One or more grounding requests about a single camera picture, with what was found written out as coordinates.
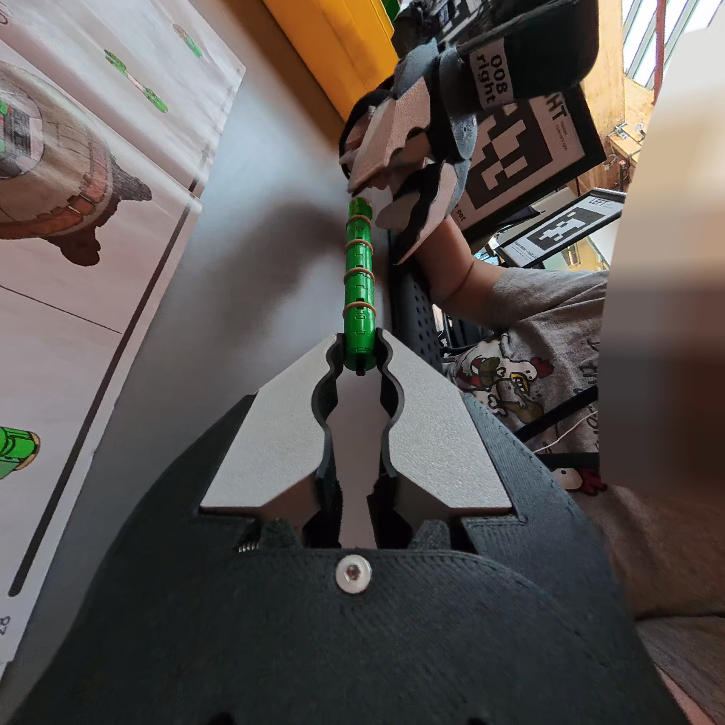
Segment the grey desk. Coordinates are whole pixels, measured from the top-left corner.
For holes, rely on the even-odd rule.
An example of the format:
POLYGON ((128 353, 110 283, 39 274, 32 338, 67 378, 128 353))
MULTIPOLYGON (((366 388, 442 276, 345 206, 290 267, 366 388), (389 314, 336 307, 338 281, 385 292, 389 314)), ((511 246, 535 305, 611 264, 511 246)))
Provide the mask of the grey desk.
POLYGON ((344 118, 264 2, 193 2, 246 67, 203 209, 2 679, 9 723, 50 665, 122 524, 245 394, 341 328, 344 118))

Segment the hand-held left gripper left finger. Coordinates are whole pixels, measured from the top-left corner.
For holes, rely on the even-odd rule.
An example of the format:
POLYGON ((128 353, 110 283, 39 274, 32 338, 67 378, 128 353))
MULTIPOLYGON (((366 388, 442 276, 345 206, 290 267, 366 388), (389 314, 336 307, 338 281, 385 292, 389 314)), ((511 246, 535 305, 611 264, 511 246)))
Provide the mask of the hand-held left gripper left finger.
POLYGON ((201 501, 252 518, 313 518, 333 463, 328 417, 344 338, 333 333, 259 389, 201 501))

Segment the window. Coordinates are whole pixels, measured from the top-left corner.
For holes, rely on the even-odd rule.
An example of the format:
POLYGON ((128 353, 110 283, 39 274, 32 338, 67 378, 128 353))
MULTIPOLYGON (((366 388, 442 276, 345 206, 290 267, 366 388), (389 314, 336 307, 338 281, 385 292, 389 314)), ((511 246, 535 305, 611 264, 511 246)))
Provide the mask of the window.
MULTIPOLYGON (((666 1, 664 69, 679 39, 707 28, 722 1, 666 1)), ((657 1, 622 1, 623 68, 626 77, 652 90, 656 71, 657 1)))

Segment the black perforated plastic panel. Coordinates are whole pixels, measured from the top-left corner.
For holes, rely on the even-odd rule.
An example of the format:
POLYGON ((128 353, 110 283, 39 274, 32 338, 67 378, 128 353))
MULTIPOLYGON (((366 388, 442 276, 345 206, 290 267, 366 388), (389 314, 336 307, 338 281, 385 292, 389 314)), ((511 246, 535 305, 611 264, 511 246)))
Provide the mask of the black perforated plastic panel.
POLYGON ((442 373, 441 345, 428 281, 420 265, 412 258, 399 265, 393 264, 394 241, 394 233, 388 232, 388 300, 391 313, 389 328, 423 362, 442 373))

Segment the yellow plastic bin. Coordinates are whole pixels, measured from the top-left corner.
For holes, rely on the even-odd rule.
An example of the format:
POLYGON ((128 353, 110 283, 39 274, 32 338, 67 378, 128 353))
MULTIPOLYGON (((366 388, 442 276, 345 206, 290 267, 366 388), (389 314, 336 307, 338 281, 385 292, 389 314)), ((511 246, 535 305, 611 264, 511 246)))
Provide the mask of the yellow plastic bin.
POLYGON ((398 62, 382 1, 265 1, 343 120, 398 62))

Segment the green brick bamboo stalk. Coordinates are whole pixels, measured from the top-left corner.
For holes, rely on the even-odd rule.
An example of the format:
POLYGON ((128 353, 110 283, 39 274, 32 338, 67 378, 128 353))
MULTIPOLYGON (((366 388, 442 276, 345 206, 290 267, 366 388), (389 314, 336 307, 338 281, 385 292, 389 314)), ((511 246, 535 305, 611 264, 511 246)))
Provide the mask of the green brick bamboo stalk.
POLYGON ((374 299, 373 245, 370 240, 373 211, 363 197, 349 203, 346 224, 344 274, 344 365, 357 376, 376 367, 376 309, 374 299))

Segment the person's right hand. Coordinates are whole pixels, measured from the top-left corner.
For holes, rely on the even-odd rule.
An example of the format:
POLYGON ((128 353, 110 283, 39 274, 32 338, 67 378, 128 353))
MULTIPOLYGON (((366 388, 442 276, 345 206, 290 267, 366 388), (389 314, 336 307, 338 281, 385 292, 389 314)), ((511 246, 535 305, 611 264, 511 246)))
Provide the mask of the person's right hand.
POLYGON ((350 172, 352 171, 352 166, 354 165, 359 147, 364 140, 375 111, 375 106, 369 106, 350 128, 347 135, 344 135, 344 138, 341 139, 339 165, 346 178, 350 177, 350 172))

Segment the brick model instruction booklet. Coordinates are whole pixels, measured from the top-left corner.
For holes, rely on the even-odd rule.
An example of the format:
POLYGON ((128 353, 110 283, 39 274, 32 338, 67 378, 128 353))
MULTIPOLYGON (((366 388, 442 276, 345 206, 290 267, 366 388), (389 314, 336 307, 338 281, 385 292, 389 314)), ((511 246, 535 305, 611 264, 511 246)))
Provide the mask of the brick model instruction booklet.
POLYGON ((1 662, 202 210, 245 68, 192 2, 2 2, 1 662))

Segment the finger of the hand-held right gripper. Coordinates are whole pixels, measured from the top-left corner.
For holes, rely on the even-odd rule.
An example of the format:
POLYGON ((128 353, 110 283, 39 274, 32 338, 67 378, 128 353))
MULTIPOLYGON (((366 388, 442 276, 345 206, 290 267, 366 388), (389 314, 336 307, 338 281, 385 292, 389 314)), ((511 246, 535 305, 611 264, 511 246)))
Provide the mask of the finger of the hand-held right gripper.
POLYGON ((458 174, 448 162, 432 162, 408 175, 376 217, 392 234, 389 261, 404 263, 455 206, 458 174))
POLYGON ((434 99, 428 76, 399 77, 359 99, 349 114, 347 133, 369 106, 376 111, 347 178, 349 195, 367 188, 389 188, 395 194, 414 171, 447 162, 445 134, 441 123, 434 122, 434 99))

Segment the small framed marker sign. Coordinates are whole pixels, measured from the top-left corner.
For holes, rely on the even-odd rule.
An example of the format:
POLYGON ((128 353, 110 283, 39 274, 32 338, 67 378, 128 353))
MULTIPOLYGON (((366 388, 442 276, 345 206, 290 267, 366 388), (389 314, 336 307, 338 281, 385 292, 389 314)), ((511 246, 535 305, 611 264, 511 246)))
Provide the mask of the small framed marker sign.
POLYGON ((623 191, 594 188, 505 241, 494 254, 504 267, 543 269, 549 258, 617 221, 626 197, 623 191))

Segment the person's grey printed shirt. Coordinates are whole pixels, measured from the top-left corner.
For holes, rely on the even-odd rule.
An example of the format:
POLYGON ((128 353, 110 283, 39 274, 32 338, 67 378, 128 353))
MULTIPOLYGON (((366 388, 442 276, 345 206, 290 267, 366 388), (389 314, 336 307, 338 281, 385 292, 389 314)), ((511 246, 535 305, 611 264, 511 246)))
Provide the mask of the person's grey printed shirt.
POLYGON ((492 335, 446 376, 512 432, 595 386, 608 274, 504 270, 483 308, 492 335))

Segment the red metal post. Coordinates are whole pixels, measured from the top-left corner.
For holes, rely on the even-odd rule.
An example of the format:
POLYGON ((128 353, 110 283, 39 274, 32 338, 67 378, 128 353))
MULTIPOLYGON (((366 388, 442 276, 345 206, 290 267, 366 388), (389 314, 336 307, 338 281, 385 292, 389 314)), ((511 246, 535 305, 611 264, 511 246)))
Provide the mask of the red metal post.
POLYGON ((665 65, 665 48, 666 48, 666 10, 668 1, 657 1, 655 14, 655 67, 653 76, 653 101, 655 105, 660 94, 663 84, 664 65, 665 65))

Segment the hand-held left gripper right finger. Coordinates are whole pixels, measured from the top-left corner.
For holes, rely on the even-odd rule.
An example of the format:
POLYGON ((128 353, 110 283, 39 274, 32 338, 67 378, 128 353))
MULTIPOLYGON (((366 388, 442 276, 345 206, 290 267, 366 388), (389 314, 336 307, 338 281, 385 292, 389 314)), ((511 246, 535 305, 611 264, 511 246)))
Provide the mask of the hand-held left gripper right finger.
POLYGON ((389 331, 376 331, 381 439, 402 517, 485 517, 512 503, 459 389, 389 331))

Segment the large framed marker sign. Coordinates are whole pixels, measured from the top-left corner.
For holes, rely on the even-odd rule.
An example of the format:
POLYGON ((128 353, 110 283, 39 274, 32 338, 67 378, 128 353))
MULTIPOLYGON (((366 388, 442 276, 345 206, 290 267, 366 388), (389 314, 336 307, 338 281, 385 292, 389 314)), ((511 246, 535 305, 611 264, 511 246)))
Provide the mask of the large framed marker sign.
POLYGON ((604 160, 580 86, 500 107, 478 125, 466 187, 451 216, 476 242, 604 160))

